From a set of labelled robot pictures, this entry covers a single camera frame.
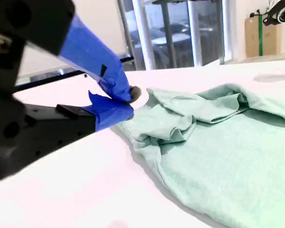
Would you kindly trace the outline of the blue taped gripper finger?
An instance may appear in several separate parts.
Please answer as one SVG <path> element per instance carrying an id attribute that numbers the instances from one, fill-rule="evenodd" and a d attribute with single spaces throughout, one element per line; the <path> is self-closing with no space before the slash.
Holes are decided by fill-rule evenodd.
<path id="1" fill-rule="evenodd" d="M 13 91 L 26 44 L 85 72 L 112 99 L 132 103 L 141 95 L 129 85 L 119 57 L 82 23 L 70 0 L 0 0 L 0 91 Z"/>
<path id="2" fill-rule="evenodd" d="M 23 164 L 133 116 L 133 108 L 111 98 L 89 94 L 91 104 L 78 107 L 26 105 L 23 130 Z"/>

